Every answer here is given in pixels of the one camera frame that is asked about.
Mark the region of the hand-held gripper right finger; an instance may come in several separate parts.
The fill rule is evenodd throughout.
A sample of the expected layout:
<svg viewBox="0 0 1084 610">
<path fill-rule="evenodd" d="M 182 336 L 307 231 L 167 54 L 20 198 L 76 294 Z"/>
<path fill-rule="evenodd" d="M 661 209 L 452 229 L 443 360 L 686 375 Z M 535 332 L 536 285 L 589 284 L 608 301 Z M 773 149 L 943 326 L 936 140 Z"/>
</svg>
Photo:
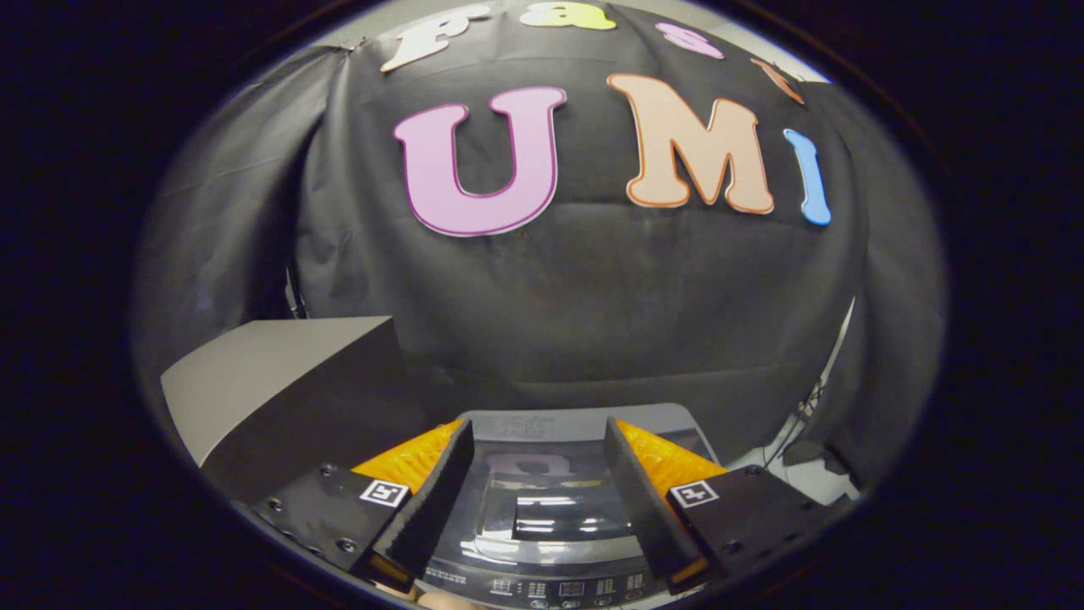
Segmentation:
<svg viewBox="0 0 1084 610">
<path fill-rule="evenodd" d="M 604 454 L 650 574 L 672 594 L 754 577 L 848 509 L 760 466 L 725 469 L 628 421 L 608 418 Z"/>
</svg>

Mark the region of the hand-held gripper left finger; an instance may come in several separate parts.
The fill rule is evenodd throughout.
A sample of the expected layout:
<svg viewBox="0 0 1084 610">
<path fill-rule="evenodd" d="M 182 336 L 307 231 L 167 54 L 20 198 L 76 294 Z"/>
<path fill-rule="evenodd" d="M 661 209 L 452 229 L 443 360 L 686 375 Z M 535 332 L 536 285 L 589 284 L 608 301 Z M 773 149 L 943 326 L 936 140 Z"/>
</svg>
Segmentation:
<svg viewBox="0 0 1084 610">
<path fill-rule="evenodd" d="M 429 564 L 474 458 L 473 421 L 448 421 L 351 468 L 319 463 L 251 511 L 337 570 L 406 593 Z"/>
</svg>

